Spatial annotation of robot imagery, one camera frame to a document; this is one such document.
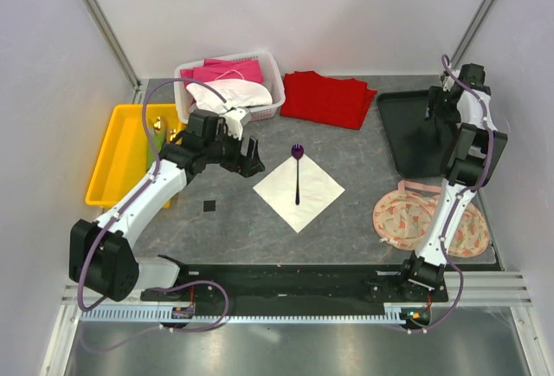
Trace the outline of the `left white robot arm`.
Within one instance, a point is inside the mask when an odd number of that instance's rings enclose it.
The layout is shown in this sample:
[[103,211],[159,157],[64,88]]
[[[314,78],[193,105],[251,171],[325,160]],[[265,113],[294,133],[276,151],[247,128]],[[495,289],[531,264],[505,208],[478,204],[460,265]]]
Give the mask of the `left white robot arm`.
[[187,296],[190,280],[179,273],[177,262],[162,256],[138,259],[133,246],[163,206],[208,165],[244,178],[264,171],[257,139],[242,137],[250,119],[243,107],[222,115],[194,111],[186,128],[162,146],[144,177],[114,207],[92,222],[75,223],[68,274],[80,299],[85,289],[113,301],[124,300],[134,289],[160,288],[172,301]]

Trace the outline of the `white paper napkin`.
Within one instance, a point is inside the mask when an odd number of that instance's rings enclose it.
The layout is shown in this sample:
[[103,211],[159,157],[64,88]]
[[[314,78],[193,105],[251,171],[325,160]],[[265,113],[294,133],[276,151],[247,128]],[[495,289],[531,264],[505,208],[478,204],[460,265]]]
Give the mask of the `white paper napkin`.
[[307,155],[289,157],[253,189],[296,233],[345,191]]

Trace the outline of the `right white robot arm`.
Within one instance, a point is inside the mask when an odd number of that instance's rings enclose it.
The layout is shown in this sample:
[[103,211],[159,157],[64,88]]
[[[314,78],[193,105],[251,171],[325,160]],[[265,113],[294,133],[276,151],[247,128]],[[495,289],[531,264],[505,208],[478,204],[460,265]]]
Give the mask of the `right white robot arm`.
[[490,180],[507,144],[507,135],[493,123],[484,68],[470,63],[455,70],[447,55],[441,64],[441,87],[430,94],[427,116],[452,121],[458,128],[441,163],[441,194],[430,225],[396,279],[397,293],[406,301],[440,291],[464,211]]

